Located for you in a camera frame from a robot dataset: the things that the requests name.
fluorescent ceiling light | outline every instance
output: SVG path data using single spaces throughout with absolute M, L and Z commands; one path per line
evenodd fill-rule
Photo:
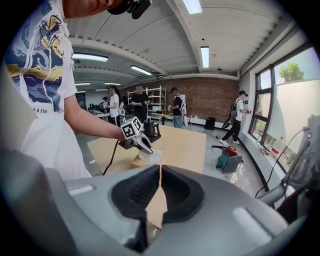
M 137 66 L 135 66 L 135 65 L 131 66 L 131 68 L 132 68 L 133 70 L 136 70 L 136 71 L 139 71 L 139 72 L 141 72 L 141 73 L 144 73 L 144 74 L 146 74 L 146 75 L 148 75 L 148 76 L 152 76 L 152 74 L 151 74 L 150 72 L 148 72 L 148 71 L 146 71 L 146 70 L 144 70 L 144 69 L 142 69 L 142 68 L 140 68 L 140 67 L 137 67 Z
M 186 9 L 189 14 L 199 14 L 202 13 L 201 5 L 199 0 L 182 0 L 185 4 Z
M 72 56 L 72 59 L 83 59 L 83 60 L 106 62 L 108 60 L 108 57 L 86 54 L 86 53 L 74 53 Z
M 89 86 L 89 82 L 76 83 L 75 86 Z
M 202 65 L 204 68 L 209 68 L 209 47 L 201 47 Z
M 115 83 L 115 82 L 105 82 L 104 84 L 107 86 L 120 86 L 121 85 L 121 83 Z

window frame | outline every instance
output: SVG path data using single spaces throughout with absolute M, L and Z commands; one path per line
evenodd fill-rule
M 250 126 L 249 126 L 249 130 L 248 133 L 254 137 L 255 139 L 257 139 L 253 134 L 252 134 L 252 129 L 253 126 L 255 124 L 255 120 L 261 120 L 266 122 L 265 124 L 265 128 L 263 131 L 263 135 L 261 137 L 261 141 L 259 142 L 261 146 L 264 147 L 264 149 L 266 149 L 267 151 L 270 152 L 270 150 L 265 146 L 265 142 L 267 139 L 267 135 L 268 135 L 268 129 L 269 129 L 269 125 L 270 125 L 270 121 L 271 121 L 271 116 L 272 116 L 272 111 L 273 111 L 273 106 L 274 106 L 274 95 L 275 95 L 275 88 L 276 88 L 276 76 L 275 76 L 275 66 L 291 59 L 292 57 L 312 48 L 312 44 L 308 41 L 306 43 L 304 43 L 303 45 L 299 46 L 298 48 L 296 48 L 295 50 L 293 50 L 292 52 L 290 52 L 289 54 L 285 55 L 284 57 L 280 58 L 279 60 L 277 60 L 276 62 L 270 64 L 268 67 L 264 68 L 263 70 L 261 70 L 260 72 L 255 74 L 255 97 L 254 97 L 254 108 L 253 108 L 253 114 L 252 114 L 252 118 L 251 118 L 251 122 L 250 122 Z M 261 85 L 261 79 L 260 79 L 260 75 L 264 72 L 266 72 L 267 70 L 270 70 L 270 83 L 271 86 L 270 88 L 266 88 L 266 89 L 260 89 L 260 85 Z M 270 106 L 269 106 L 269 112 L 268 112 L 268 117 L 264 117 L 258 114 L 255 114 L 257 112 L 256 108 L 257 108 L 257 100 L 258 100 L 258 96 L 261 94 L 269 94 L 270 93 Z M 281 165 L 281 163 L 278 161 L 277 162 L 279 164 L 279 166 L 281 167 L 282 171 L 286 174 L 287 171 L 285 170 L 285 168 Z

headband camera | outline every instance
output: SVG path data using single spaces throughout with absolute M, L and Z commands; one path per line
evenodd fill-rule
M 116 8 L 108 10 L 112 15 L 128 12 L 134 20 L 137 20 L 150 7 L 151 0 L 123 0 Z

black pants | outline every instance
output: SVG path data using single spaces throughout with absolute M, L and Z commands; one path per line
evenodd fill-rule
M 135 111 L 134 115 L 139 119 L 139 121 L 141 122 L 141 124 L 144 124 L 144 121 L 147 120 L 147 112 L 138 112 Z
M 229 137 L 234 134 L 233 141 L 236 142 L 238 140 L 238 135 L 241 129 L 241 121 L 233 119 L 233 126 L 231 129 L 226 133 L 226 135 L 222 138 L 223 141 L 229 139 Z
M 109 117 L 108 120 L 109 120 L 109 123 L 120 127 L 120 115 L 118 115 L 117 117 Z

black t-shirt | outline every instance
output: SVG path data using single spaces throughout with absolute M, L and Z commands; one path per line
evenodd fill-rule
M 181 99 L 181 96 L 180 96 L 180 95 L 178 95 L 177 97 L 175 97 L 175 99 L 174 99 L 174 101 L 173 101 L 173 106 L 176 106 L 176 105 L 178 105 L 179 108 L 173 110 L 173 115 L 174 115 L 174 116 L 181 116 L 181 111 L 180 111 L 180 109 L 181 109 L 181 106 L 182 106 L 182 99 Z
M 147 105 L 145 105 L 145 102 L 147 102 L 148 100 L 149 100 L 149 97 L 145 93 L 134 94 L 131 98 L 131 102 L 142 104 L 142 106 L 134 106 L 134 111 L 139 112 L 139 113 L 146 113 L 147 112 Z

